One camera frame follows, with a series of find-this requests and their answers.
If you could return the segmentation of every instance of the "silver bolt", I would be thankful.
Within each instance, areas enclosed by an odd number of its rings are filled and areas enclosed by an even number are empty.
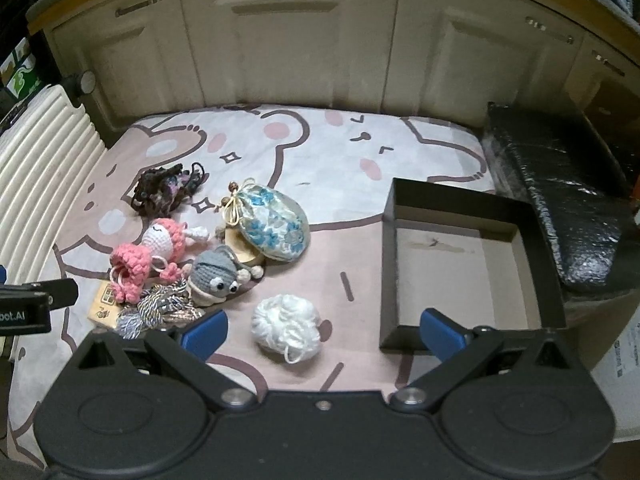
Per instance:
[[[251,399],[254,397],[249,390],[245,390],[244,388],[229,388],[222,392],[220,398],[222,402],[228,404],[229,406],[233,406],[238,408],[240,406],[245,406]]]
[[[328,412],[331,406],[332,404],[328,400],[318,400],[318,402],[316,402],[316,408],[322,412]]]
[[[396,392],[396,399],[407,406],[415,406],[427,400],[427,393],[420,388],[403,388]]]

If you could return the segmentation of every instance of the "pink crochet doll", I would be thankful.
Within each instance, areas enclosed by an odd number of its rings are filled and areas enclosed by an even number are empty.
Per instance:
[[[178,262],[185,253],[186,239],[209,240],[204,227],[187,229],[187,224],[170,218],[155,220],[142,235],[140,245],[121,244],[111,253],[110,280],[118,303],[136,304],[151,270],[160,273],[165,283],[182,277]]]

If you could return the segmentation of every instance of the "cabinet handle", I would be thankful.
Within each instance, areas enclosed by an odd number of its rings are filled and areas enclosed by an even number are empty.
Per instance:
[[[124,16],[125,14],[129,14],[130,12],[133,12],[134,10],[144,9],[145,7],[148,7],[149,5],[153,5],[153,4],[156,4],[156,3],[161,2],[161,1],[162,0],[145,0],[144,2],[140,2],[140,3],[132,5],[130,7],[125,7],[124,9],[118,9],[118,10],[116,10],[116,18],[119,18],[120,16]]]
[[[527,16],[524,21],[527,23],[527,25],[531,25],[531,27],[536,28],[540,32],[544,32],[545,34],[550,35],[552,38],[556,38],[556,40],[564,41],[566,44],[570,45],[574,44],[573,36],[564,36],[552,30],[548,30],[544,23],[540,23],[538,20],[532,18],[531,16]]]
[[[600,54],[597,50],[592,50],[591,53],[593,54],[593,57],[596,59],[596,61],[601,62],[609,70],[612,70],[613,72],[618,74],[620,77],[624,77],[625,76],[624,70],[619,69],[612,62],[610,62],[606,57],[604,57],[602,54]]]

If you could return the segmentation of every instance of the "open cardboard box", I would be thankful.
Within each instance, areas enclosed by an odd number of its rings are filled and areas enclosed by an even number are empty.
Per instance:
[[[427,307],[468,328],[563,328],[558,277],[532,207],[394,179],[383,216],[380,348],[424,350]]]

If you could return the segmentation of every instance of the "gray knitted toy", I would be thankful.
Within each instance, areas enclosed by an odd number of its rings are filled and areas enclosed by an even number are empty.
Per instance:
[[[189,271],[187,288],[197,306],[223,303],[229,294],[238,290],[251,278],[258,280],[262,267],[241,264],[236,254],[226,245],[200,253]]]

